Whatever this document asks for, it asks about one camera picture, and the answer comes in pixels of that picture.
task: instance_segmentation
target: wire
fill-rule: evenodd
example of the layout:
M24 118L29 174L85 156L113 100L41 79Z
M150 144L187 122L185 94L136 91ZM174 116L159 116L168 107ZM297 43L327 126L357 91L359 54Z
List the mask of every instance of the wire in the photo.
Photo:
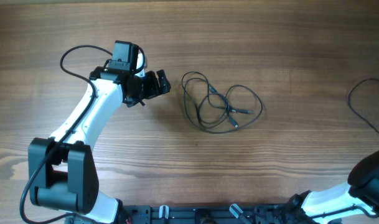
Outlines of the wire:
M202 76L203 78L190 78L188 79L185 84L184 84L184 78L185 76L187 76L188 74L198 74L200 76ZM200 102L199 105L197 105L196 101L191 97L191 95L188 93L187 91L187 85L188 83L190 83L191 81L194 81L194 80L199 80L201 82L205 82L207 84L207 94L205 95L205 97L203 98L203 100ZM255 122L261 115L261 113L263 112L263 102L262 100L259 98L259 96L253 91L251 90L250 88L244 86L244 85L233 85L231 86L228 91L225 93L225 95L222 95L221 93L219 93L211 84L210 82L208 81L208 79L206 78L205 75L203 75L202 73L200 72L195 72L195 71L192 71L192 72L187 72L184 74L184 76L182 76L182 80L181 80L181 85L182 85L182 89L184 90L184 109L185 109L185 114L186 116L188 117L189 121L196 127L196 128L199 128L200 130L202 131L205 131L207 133L211 133L211 134L224 134L224 133L231 133L231 132L234 132L234 131L237 131L239 129L242 129L246 126L248 126L249 124ZM260 109L260 112L249 122L247 122L246 124L244 125L241 125L239 126L238 123L232 118L231 114L230 113L244 113L244 114L253 114L254 112L252 112L251 110L241 110L241 109L237 109L237 108L234 108L228 101L227 97L229 95L229 93L236 87L242 87L246 90L248 90L251 94L253 94L253 96L258 99L258 101L260 102L260 105L261 105L261 109ZM211 95L216 95L218 96L224 103L224 106L216 106L216 105L213 105L210 101L210 96ZM187 110L187 96L188 98L193 102L194 106L195 106L195 109L196 109L196 117L197 117L197 121L199 123L199 125L196 125L194 123L194 121L192 120L192 118L190 118L189 114L188 114L188 110ZM217 108L217 109L221 109L223 110L222 114L215 120L215 121L212 121L212 122L207 122L205 120L202 119L201 115L200 115L200 109L202 108L202 105L203 103L205 102L205 100L208 101L209 105L214 107L214 108ZM228 131L211 131L210 129L212 128L215 128L217 127L218 125L220 125L221 123L223 123L226 119L229 119L230 122L232 123L232 125L234 125L235 128L233 129L229 129Z
M374 127L374 125L372 125L372 124L369 122L368 119L364 118L362 115L360 115L358 112L356 112L356 110L355 110L355 109L352 107L352 105L351 105L351 96L352 96L352 93L353 93L353 92L354 92L354 91L355 91L355 90L356 90L361 84L363 84L363 83L365 83L365 82L367 82L367 81L376 81L376 82L379 82L379 79L377 79L377 78L368 78L368 79L364 79L364 80L358 82L358 84L356 84L356 85L351 89L351 91L350 91L350 93L349 93L349 95L348 95L348 98L347 98L347 104L348 104L349 108L351 109L351 111L352 111L355 115L357 115L360 119L364 120L364 122L366 122L366 123L369 125L369 127L371 127L373 130L375 130L375 132L376 132L377 134L379 134L379 130L377 130L377 128Z
M103 64L103 69L106 68L106 66L109 64L109 61L112 60L111 58L109 58L108 60L105 61L105 63Z
M340 213L344 213L344 212L348 212L348 211L353 211L353 210L361 210L363 212L364 215L366 215L368 218L378 218L379 215L371 215L369 214L364 208L362 208L361 206L358 206L358 205L353 205L349 208L343 208L343 209L340 209L340 210L337 210L337 211L334 211L334 212L329 212L329 213L322 213L320 215L314 215L314 216L311 216L311 217L308 217L307 220L303 220L303 221L300 221L298 222L297 224L301 224L301 223L304 223L304 222L309 222L315 218L325 218L325 217L329 217L329 216L332 216L332 215L336 215L336 214L340 214Z
M66 55L68 55L70 52L72 52L73 50L76 50L76 49L80 49L80 48L94 48L94 49L98 49L98 50L102 50L103 52L106 52L110 55L112 55L111 52L105 50L105 49L102 49L100 47L97 47L97 46L93 46L93 45L80 45L80 46L77 46L77 47L74 47L68 51L66 51L61 59L60 59L60 68L66 72L67 74L69 75L73 75L74 77L77 77L77 78L80 78L84 81L86 81L90 86L91 86L91 89L92 89L92 95L91 95L91 99L90 101L88 102L87 106L85 107L85 109L83 110L83 112L79 115L79 117L77 118L77 120L72 124L72 126L67 130L66 134L62 136L62 138L53 146L53 148L47 153L47 155L42 159L42 161L40 162L39 166L35 169L35 171L33 172L33 174L30 176L29 180L27 181L26 183L26 186L23 190L23 193L22 193L22 197L21 197L21 202L19 204L19 212L21 214L21 218L26 222L26 223L30 223L30 224L47 224L47 223L52 223L52 222L55 222L57 220L60 220L62 218L66 218L66 217L69 217L69 216L74 216L74 217L80 217L82 219L88 219L87 217L84 217L84 216L81 216L81 215L78 215L78 214L75 214L75 213L66 213L66 214L63 214L63 215L60 215L58 217L55 217L55 218L52 218L50 220L46 220L46 221L42 221L42 222L34 222L30 219L28 219L26 217L26 214L25 214L25 210L24 210L24 205L25 205L25 201L26 201L26 196L27 196L27 193L29 192L29 189L30 189L30 186L33 184L33 181L35 179L35 177L37 176L37 174L40 172L41 168L44 166L44 164L46 164L50 159L51 157L55 154L55 152L58 150L59 146L64 142L64 140L66 140L69 135L73 132L73 130L76 128L77 124L81 121L81 119L85 116L85 114L87 113L87 111L91 108L91 105L92 103L94 102L95 98L96 98L96 88L95 88L95 85L87 78L81 76L81 75L78 75L76 73L73 73L73 72L70 72L68 70L66 70L66 68L63 66L63 60L65 59Z

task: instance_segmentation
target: cable connector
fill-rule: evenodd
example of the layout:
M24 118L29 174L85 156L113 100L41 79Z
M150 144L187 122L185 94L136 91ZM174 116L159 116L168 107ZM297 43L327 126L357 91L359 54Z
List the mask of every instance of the cable connector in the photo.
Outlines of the cable connector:
M237 121L235 121L231 116L228 116L229 117L229 120L231 121L232 125L234 125L235 128L238 128L239 125L237 123Z
M218 93L211 85L208 88L212 93Z
M254 114L252 110L243 110L243 109L231 109L230 112L233 113L244 113L244 114Z

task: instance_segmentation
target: wood grain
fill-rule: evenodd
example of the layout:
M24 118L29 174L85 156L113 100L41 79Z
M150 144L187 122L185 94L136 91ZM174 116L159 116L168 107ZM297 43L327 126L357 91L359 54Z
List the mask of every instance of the wood grain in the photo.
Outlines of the wood grain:
M60 57L82 44L112 50L115 40L140 45L172 90L145 107L122 106L104 128L93 154L108 195L126 205L279 203L345 182L379 150L379 136L345 100L358 80L379 78L379 1L273 2L0 6L0 223L22 222L29 143L57 129L85 91ZM105 59L79 50L66 66L87 76ZM266 111L237 133L196 130L182 113L180 79L191 70L221 92L250 87ZM203 88L191 90L201 96ZM232 95L237 107L250 101L244 91ZM378 85L361 87L353 102L379 128ZM34 220L57 213L26 207Z

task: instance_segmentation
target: black bracket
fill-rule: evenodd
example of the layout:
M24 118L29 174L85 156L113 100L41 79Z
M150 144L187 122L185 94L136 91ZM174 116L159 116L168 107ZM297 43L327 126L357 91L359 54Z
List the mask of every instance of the black bracket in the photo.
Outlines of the black bracket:
M109 67L131 73L137 67L138 50L136 44L116 40Z
M132 107L137 103L144 105L143 99L150 100L170 92L171 89L164 70L159 70L156 73L149 71L145 73L145 76L140 77L131 75L124 70L96 67L90 74L90 80L98 78L111 80L113 83L121 85L123 103L127 104L127 107Z
M310 219L305 211L301 208L303 201L307 195L311 193L310 190L301 194L293 195L284 207L281 209L282 223L302 223L302 224L317 224L314 220Z
M254 209L256 224L280 224L282 223L279 211L282 205L263 205Z
M33 139L29 146L29 176L55 144L52 138ZM67 161L68 172L52 168L62 161ZM30 200L36 206L86 214L95 204L98 189L91 147L80 141L63 143L34 179Z

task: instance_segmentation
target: black mounting base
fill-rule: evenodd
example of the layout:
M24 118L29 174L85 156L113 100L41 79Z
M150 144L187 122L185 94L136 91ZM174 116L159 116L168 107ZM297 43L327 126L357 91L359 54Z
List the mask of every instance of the black mounting base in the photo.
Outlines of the black mounting base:
M285 204L261 204L257 206L241 207L243 216L251 224L284 224L279 212ZM131 224L244 224L244 221L235 218L230 212L230 207L170 207L168 219L159 218L159 207L150 206L124 206L131 217ZM208 220L200 220L196 216L196 211L206 210L209 214ZM68 218L65 224L93 224L93 222L84 221L79 218Z

